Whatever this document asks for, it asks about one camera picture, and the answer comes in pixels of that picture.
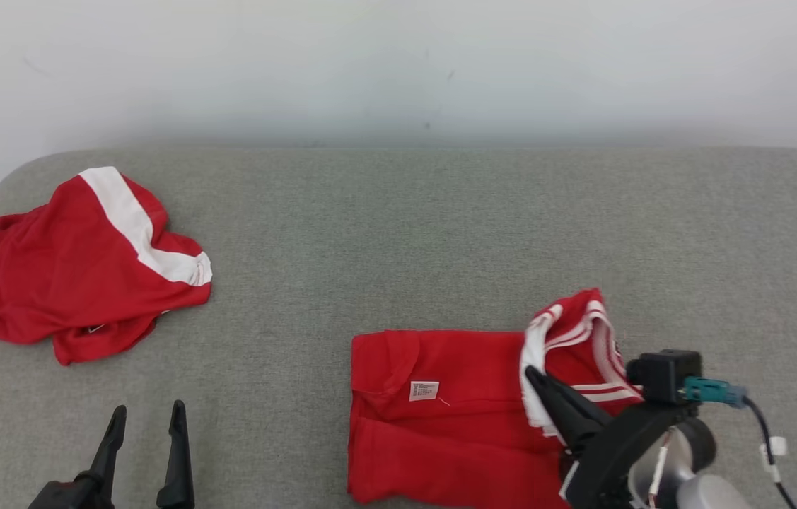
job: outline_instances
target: cable connector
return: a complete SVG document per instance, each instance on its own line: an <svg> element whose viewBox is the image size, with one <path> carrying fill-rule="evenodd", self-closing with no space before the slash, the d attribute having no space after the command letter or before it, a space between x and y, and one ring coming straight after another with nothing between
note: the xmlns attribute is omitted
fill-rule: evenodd
<svg viewBox="0 0 797 509"><path fill-rule="evenodd" d="M732 409L744 409L744 396L747 388L729 384L725 380L686 377L684 379L684 399L689 402L725 403Z"/></svg>

